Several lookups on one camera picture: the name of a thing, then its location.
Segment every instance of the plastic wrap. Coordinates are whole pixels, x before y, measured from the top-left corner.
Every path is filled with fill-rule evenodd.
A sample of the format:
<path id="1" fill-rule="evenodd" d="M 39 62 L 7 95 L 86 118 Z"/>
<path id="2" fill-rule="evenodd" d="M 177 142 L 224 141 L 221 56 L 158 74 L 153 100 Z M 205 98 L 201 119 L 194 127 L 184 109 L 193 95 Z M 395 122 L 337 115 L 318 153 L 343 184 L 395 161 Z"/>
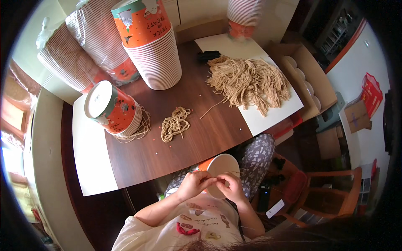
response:
<path id="1" fill-rule="evenodd" d="M 39 61 L 50 72 L 81 93 L 88 93 L 102 80 L 111 80 L 80 47 L 64 22 L 52 29 L 47 26 L 48 20 L 43 20 L 36 45 Z"/>
<path id="2" fill-rule="evenodd" d="M 116 86 L 139 78 L 134 63 L 121 45 L 111 13 L 118 0 L 83 0 L 66 18 L 68 30 L 93 61 L 104 69 Z"/>
<path id="3" fill-rule="evenodd" d="M 251 38 L 257 26 L 266 0 L 229 0 L 227 16 L 228 35 L 231 39 L 243 41 Z"/>

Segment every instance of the red gift bag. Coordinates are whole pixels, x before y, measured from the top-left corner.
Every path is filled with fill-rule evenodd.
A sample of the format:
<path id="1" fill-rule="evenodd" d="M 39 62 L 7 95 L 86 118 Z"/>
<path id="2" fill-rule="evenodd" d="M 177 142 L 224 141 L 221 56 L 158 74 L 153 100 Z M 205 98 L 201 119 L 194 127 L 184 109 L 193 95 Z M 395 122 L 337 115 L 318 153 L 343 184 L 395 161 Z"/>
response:
<path id="1" fill-rule="evenodd" d="M 360 100 L 364 101 L 367 108 L 367 114 L 369 115 L 369 118 L 371 118 L 382 102 L 382 91 L 380 90 L 379 83 L 376 81 L 375 77 L 367 72 L 363 78 L 361 87 L 363 88 L 363 91 Z"/>

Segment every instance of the stool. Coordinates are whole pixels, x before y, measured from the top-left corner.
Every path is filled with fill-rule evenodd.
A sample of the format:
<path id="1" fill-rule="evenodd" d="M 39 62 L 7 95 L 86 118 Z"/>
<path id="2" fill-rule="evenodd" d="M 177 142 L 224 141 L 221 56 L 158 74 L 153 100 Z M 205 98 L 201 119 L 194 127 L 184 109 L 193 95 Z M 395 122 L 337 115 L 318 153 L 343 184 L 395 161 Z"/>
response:
<path id="1" fill-rule="evenodd" d="M 340 92 L 335 92 L 335 94 L 336 94 L 336 98 L 338 99 L 336 104 L 331 106 L 325 112 L 316 116 L 316 120 L 318 123 L 318 128 L 316 129 L 316 133 L 322 132 L 323 130 L 327 129 L 332 124 L 334 124 L 336 121 L 340 120 L 339 112 L 341 111 L 342 107 L 344 106 L 345 101 L 343 100 L 343 97 Z"/>

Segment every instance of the stack of paper cups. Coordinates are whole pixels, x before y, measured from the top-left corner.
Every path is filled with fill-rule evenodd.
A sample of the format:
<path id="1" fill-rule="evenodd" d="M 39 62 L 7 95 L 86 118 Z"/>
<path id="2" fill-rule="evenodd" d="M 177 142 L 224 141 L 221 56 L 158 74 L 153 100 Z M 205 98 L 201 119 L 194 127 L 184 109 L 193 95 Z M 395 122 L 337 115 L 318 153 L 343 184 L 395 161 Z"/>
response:
<path id="1" fill-rule="evenodd" d="M 139 73 L 120 46 L 120 34 L 110 9 L 117 1 L 89 0 L 66 18 L 66 24 L 93 61 L 115 81 L 130 83 Z"/>
<path id="2" fill-rule="evenodd" d="M 62 24 L 38 53 L 39 61 L 53 74 L 81 93 L 101 80 L 111 80 L 80 47 Z"/>
<path id="3" fill-rule="evenodd" d="M 116 136 L 131 136 L 142 119 L 137 101 L 109 81 L 101 81 L 88 93 L 84 105 L 85 115 Z"/>
<path id="4" fill-rule="evenodd" d="M 154 90 L 174 86 L 182 71 L 172 24 L 160 0 L 124 0 L 112 14 L 123 48 Z"/>
<path id="5" fill-rule="evenodd" d="M 244 26 L 257 26 L 265 0 L 229 0 L 228 18 Z"/>

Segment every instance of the hair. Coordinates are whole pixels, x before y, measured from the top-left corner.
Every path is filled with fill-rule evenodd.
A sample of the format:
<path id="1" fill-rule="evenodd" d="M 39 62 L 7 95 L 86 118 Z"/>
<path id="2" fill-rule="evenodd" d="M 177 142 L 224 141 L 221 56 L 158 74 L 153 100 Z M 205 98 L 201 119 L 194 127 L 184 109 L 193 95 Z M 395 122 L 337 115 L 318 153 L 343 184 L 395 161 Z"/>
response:
<path id="1" fill-rule="evenodd" d="M 307 228 L 288 228 L 271 237 L 217 247 L 200 237 L 182 246 L 180 251 L 303 251 L 353 250 L 368 229 L 365 217 L 340 217 Z"/>

